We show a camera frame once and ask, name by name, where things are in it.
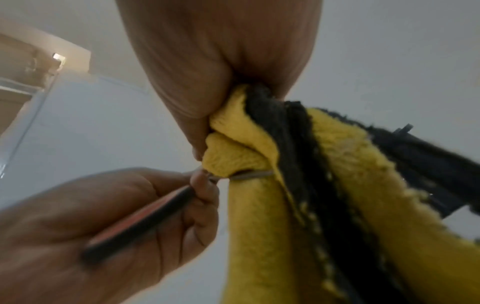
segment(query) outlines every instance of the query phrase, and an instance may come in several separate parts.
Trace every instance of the yellow fabric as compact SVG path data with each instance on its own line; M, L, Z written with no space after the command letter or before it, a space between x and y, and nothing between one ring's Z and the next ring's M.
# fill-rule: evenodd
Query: yellow fabric
M229 187L229 269L225 304L332 303L342 294L318 267L292 196L277 168L275 141L245 114L245 89L211 117L203 167L228 177L272 168L274 177ZM408 189L364 130L309 109L312 130L332 174L378 237L382 254L424 303L480 303L480 250L442 226Z

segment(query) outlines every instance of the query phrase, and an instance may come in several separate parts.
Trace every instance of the skin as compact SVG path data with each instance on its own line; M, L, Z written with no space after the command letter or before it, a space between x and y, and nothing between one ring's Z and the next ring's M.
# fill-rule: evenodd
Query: skin
M238 82L283 99L310 59L321 0L117 0L148 78L200 160L208 116Z
M118 254L87 266L79 254L96 233L191 184L182 213ZM0 299L4 304L120 303L157 284L215 238L219 190L204 172L129 169L89 176L0 213Z
M208 116L236 83L283 99L307 64L321 0L117 0L148 78L200 160ZM119 219L186 184L181 214L104 263L79 254ZM218 189L205 173L129 169L82 178L0 212L0 302L120 303L198 256L215 238Z

